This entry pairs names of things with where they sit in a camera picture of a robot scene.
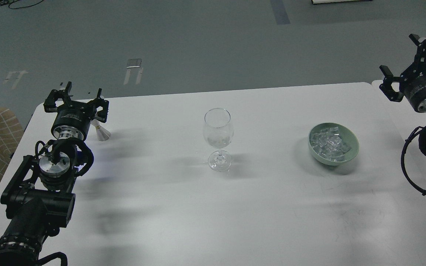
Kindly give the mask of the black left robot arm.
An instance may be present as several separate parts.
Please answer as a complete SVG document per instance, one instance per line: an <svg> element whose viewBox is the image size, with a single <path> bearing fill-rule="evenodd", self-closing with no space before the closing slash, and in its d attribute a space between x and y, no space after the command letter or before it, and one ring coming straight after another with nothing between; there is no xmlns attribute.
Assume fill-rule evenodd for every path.
<svg viewBox="0 0 426 266"><path fill-rule="evenodd" d="M43 108L56 114L53 139L38 141L34 154L23 157L0 197L10 220L0 238L0 266L44 266L55 259L68 265L63 252L39 255L46 239L70 222L76 179L94 164L93 152L85 144L89 128L105 123L109 109L102 89L94 99L80 102L71 98L71 88L68 82L64 89L49 93Z"/></svg>

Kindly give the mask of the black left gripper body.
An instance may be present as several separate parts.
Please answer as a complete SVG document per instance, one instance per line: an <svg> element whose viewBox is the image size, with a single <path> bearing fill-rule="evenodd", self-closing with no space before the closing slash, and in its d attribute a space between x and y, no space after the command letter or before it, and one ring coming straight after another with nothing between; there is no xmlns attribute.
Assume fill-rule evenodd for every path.
<svg viewBox="0 0 426 266"><path fill-rule="evenodd" d="M56 138L67 138L67 132L71 137L85 141L90 128L90 122L94 119L96 111L86 104L62 104L57 108L57 115L51 128L52 135Z"/></svg>

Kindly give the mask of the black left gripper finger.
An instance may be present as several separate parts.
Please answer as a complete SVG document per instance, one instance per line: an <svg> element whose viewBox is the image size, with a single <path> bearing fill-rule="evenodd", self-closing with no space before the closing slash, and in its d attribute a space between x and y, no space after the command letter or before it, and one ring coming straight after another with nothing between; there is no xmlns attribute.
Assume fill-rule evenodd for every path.
<svg viewBox="0 0 426 266"><path fill-rule="evenodd" d="M43 103L46 113L61 113L63 110L73 107L73 101L69 95L72 82L67 82L64 89L53 89Z"/></svg>
<svg viewBox="0 0 426 266"><path fill-rule="evenodd" d="M109 101L102 98L102 88L98 88L96 97L86 103L85 114L90 120L106 123L108 120Z"/></svg>

